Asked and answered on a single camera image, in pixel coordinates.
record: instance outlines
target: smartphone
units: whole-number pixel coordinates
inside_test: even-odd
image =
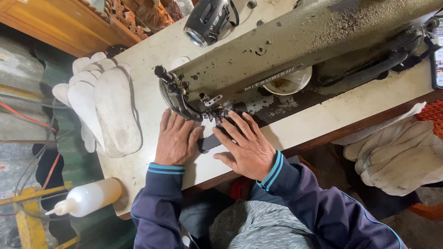
[[[438,44],[443,46],[443,25],[436,28]],[[431,77],[432,87],[434,89],[443,89],[443,49],[437,50],[431,54]]]

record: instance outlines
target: white table top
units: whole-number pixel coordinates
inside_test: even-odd
[[[117,215],[130,211],[135,195],[145,185],[148,164],[155,157],[159,123],[167,105],[160,95],[159,81],[153,72],[154,67],[163,65],[168,69],[175,59],[182,56],[192,60],[252,30],[259,19],[270,21],[292,10],[294,1],[260,0],[254,9],[247,8],[247,1],[244,0],[237,0],[234,3],[240,13],[240,26],[231,29],[224,39],[212,46],[201,49],[183,35],[183,26],[187,20],[185,17],[115,57],[118,62],[127,63],[131,67],[135,108],[139,113],[143,134],[143,146],[134,154],[118,159],[99,154],[105,178],[120,179],[126,189],[121,199],[114,204]],[[261,131],[276,149],[284,150],[431,91],[430,63],[426,60],[400,74],[391,72],[384,80],[368,82],[262,127]],[[218,146],[207,154],[197,152],[186,165],[183,189],[229,172],[229,167],[212,158],[213,154],[225,151],[227,149],[224,146]]]

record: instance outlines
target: blue striped cuff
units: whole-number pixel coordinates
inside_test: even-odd
[[[167,165],[150,163],[148,167],[148,172],[158,173],[158,174],[169,174],[169,175],[183,175],[185,173],[185,167],[167,166]]]
[[[257,185],[259,185],[264,190],[269,191],[270,186],[272,185],[272,183],[275,181],[278,174],[280,173],[282,166],[283,166],[283,155],[279,150],[277,150],[277,159],[274,166],[272,167],[271,171],[262,182],[256,181]]]

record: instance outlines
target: jacket sleeve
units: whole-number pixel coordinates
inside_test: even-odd
[[[137,227],[134,249],[183,248],[179,216],[184,171],[184,167],[149,164],[146,185],[131,208]]]
[[[280,151],[268,176],[257,184],[281,196],[322,248],[406,249],[398,235],[359,202],[335,187],[321,189],[309,168],[289,164]]]

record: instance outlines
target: finger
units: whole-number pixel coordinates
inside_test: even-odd
[[[225,135],[218,127],[212,128],[214,135],[218,138],[220,143],[224,145],[230,152],[234,152],[238,145],[236,145],[227,135]]]
[[[174,123],[173,129],[176,130],[176,131],[179,131],[183,127],[183,124],[185,123],[185,121],[186,120],[185,120],[184,117],[178,115],[177,118],[175,119],[175,123]]]
[[[197,144],[198,136],[202,132],[201,127],[195,127],[194,130],[192,130],[191,134],[189,135],[189,142],[188,142],[188,152],[189,154],[193,154],[195,150],[195,145]]]
[[[230,152],[216,153],[214,154],[213,158],[222,161],[222,163],[228,165],[228,167],[233,169],[235,172],[238,171],[237,162],[235,161],[235,158],[232,155],[232,153]]]
[[[175,120],[177,119],[177,115],[178,114],[176,112],[172,112],[171,116],[169,117],[169,121],[167,123],[166,130],[171,130],[174,127]]]
[[[167,128],[167,123],[169,121],[169,116],[171,115],[171,109],[167,108],[162,115],[162,121],[160,122],[160,131],[164,132]]]
[[[248,138],[248,139],[253,139],[255,138],[255,134],[251,131],[251,128],[249,127],[249,124],[246,123],[246,121],[244,121],[241,116],[239,116],[237,113],[235,113],[234,111],[229,111],[229,117],[232,118],[232,120],[234,120],[234,122],[238,125],[238,127],[240,128],[240,130],[243,132],[243,134]]]
[[[240,134],[237,128],[229,123],[229,121],[227,121],[225,118],[222,119],[221,125],[223,126],[223,128],[225,128],[229,135],[231,135],[231,137],[237,141],[237,143],[239,143],[240,145],[246,143],[246,139],[243,137],[243,135]]]
[[[251,115],[247,113],[243,113],[242,116],[245,118],[246,123],[248,123],[249,127],[251,128],[252,132],[255,135],[261,135],[260,128],[258,127],[258,124],[254,121],[254,119],[251,117]]]
[[[194,127],[194,124],[195,122],[192,120],[186,121],[181,130],[189,134]]]

